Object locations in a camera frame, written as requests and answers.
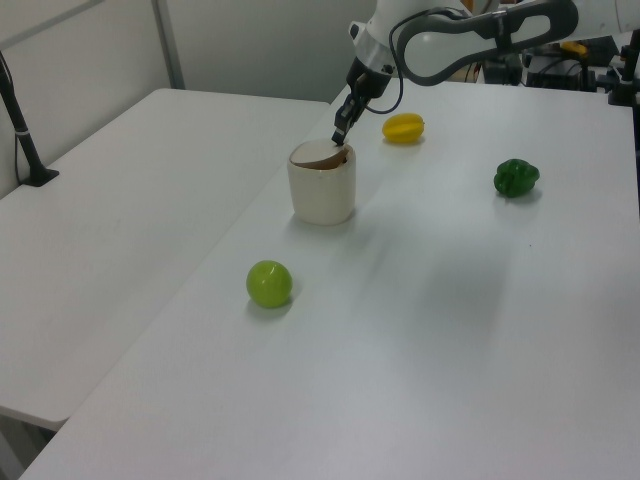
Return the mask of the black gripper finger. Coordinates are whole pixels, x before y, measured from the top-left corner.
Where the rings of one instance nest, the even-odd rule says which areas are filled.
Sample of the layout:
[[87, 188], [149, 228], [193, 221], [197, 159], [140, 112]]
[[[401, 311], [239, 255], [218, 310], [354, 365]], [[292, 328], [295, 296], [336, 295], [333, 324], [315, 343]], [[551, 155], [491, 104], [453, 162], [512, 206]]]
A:
[[368, 97], [352, 97], [350, 101], [351, 110], [349, 114], [349, 128], [353, 128], [362, 114], [366, 111], [370, 99]]
[[334, 117], [334, 133], [331, 140], [338, 146], [342, 146], [353, 124], [355, 104], [345, 102], [336, 112]]

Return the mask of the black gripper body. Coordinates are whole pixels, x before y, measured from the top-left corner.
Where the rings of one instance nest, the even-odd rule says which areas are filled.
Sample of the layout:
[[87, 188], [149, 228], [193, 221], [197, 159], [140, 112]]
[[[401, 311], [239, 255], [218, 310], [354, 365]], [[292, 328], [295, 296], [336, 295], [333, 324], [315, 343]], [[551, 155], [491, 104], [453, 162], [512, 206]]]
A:
[[380, 98], [386, 90], [391, 76], [368, 68], [355, 58], [346, 76], [351, 95], [359, 107], [366, 107], [373, 99]]

